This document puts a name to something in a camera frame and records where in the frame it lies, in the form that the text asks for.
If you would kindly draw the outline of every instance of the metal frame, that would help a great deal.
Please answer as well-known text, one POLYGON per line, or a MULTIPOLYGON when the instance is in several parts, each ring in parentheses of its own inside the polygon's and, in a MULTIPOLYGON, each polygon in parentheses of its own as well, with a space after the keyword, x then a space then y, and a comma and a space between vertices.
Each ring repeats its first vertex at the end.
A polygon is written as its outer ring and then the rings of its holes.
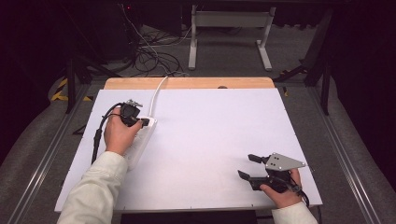
POLYGON ((30 208, 30 205, 32 204, 35 196, 37 195, 41 184, 43 183, 47 172, 50 170, 50 166, 52 165, 52 162, 54 161, 56 154, 61 147, 61 143, 64 140, 65 132, 73 117, 76 115, 78 106, 84 99, 89 87, 90 85, 83 84, 78 90, 76 106, 71 108, 69 113, 64 115, 64 119, 62 120, 60 127, 58 128, 55 136, 52 138, 52 141, 49 144, 49 147, 47 148, 43 159, 33 172, 33 176, 30 179, 28 186, 26 187, 23 195, 21 196, 20 201, 14 209, 14 212, 9 218, 7 224, 16 224, 23 222, 24 216, 26 215, 28 209, 30 208))
POLYGON ((366 189, 364 188, 358 172, 356 171, 355 167, 352 164, 352 161, 347 155, 347 149, 342 144, 341 139, 332 124, 332 120, 329 118, 329 116, 325 115, 325 113, 321 111, 321 102, 319 100, 318 93, 313 87, 308 87, 307 89, 308 94, 314 102, 320 114, 320 117, 327 129, 327 132, 329 134, 329 140, 331 141, 332 148, 334 149, 334 154, 340 162, 340 166, 344 171, 346 180, 349 183, 350 188, 352 189, 352 192, 356 198, 356 201, 359 204, 359 207, 361 208, 361 212, 363 213, 364 218, 366 219, 367 223, 382 223, 366 192, 366 189))
POLYGON ((189 69, 194 70, 196 65, 196 55, 198 41, 196 38, 196 28, 199 26, 210 27, 264 27, 262 39, 257 40, 257 47, 262 56, 262 63, 266 71, 272 71, 272 65, 265 50, 270 33, 271 24, 275 16, 275 7, 271 7, 269 12, 227 12, 227 11, 197 11, 197 6, 192 6, 191 11, 191 45, 189 69))

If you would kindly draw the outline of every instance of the metal bracket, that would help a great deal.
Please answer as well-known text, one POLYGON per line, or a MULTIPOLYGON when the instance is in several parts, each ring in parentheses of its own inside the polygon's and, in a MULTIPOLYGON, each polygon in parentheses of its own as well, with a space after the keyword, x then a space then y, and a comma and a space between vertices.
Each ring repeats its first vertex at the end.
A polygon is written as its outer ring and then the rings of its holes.
POLYGON ((305 167, 306 164, 295 159, 273 153, 265 163, 265 169, 275 171, 287 171, 294 168, 305 167))
POLYGON ((127 102, 125 102, 125 104, 127 105, 132 105, 132 106, 139 106, 139 107, 143 107, 141 104, 133 101, 133 100, 128 100, 127 102))

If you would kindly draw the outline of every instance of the white board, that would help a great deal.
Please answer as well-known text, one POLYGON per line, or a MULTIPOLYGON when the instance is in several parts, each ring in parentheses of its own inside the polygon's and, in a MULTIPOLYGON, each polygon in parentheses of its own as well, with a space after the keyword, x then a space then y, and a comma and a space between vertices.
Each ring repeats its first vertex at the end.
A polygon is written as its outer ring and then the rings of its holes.
MULTIPOLYGON (((62 211, 68 192, 91 165, 92 139, 102 116, 129 99, 142 104, 140 115, 146 116, 153 93, 99 92, 55 211, 62 211)), ((116 211, 274 208, 237 173, 266 176, 264 165, 249 161, 248 154, 276 152, 307 163, 277 89, 161 90, 152 117, 157 127, 126 176, 116 211)), ((98 155, 104 150, 102 137, 98 155)), ((300 174, 310 203, 322 204, 309 167, 300 168, 300 174)))

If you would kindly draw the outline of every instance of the white sleeve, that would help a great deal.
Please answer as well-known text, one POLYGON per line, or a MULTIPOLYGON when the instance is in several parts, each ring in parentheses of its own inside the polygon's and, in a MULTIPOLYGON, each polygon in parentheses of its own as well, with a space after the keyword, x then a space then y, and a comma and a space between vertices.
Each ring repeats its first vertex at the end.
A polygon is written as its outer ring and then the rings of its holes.
POLYGON ((111 223, 127 167, 119 154, 104 152, 70 191, 58 223, 111 223))
POLYGON ((300 202, 289 207, 272 210, 274 222, 276 224, 316 224, 317 220, 305 203, 300 202))

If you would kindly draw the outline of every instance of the hand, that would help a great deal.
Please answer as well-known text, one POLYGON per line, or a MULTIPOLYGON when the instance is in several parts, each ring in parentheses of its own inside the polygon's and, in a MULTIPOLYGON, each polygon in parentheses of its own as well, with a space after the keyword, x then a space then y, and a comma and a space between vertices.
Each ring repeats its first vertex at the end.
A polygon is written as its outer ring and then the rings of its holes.
POLYGON ((112 151, 123 156, 126 149, 134 141, 137 132, 142 128, 142 121, 139 120, 132 127, 126 126, 120 116, 120 108, 116 107, 108 117, 107 125, 105 128, 105 143, 106 151, 112 151))
MULTIPOLYGON (((300 173, 297 169, 291 169, 290 176, 298 186, 301 186, 300 173)), ((272 201, 274 201, 277 208, 289 207, 291 205, 300 203, 303 200, 301 196, 298 196, 296 192, 293 192, 290 189, 283 193, 278 193, 271 189, 271 187, 264 184, 260 185, 260 189, 262 189, 262 191, 264 191, 264 193, 270 199, 272 199, 272 201)))

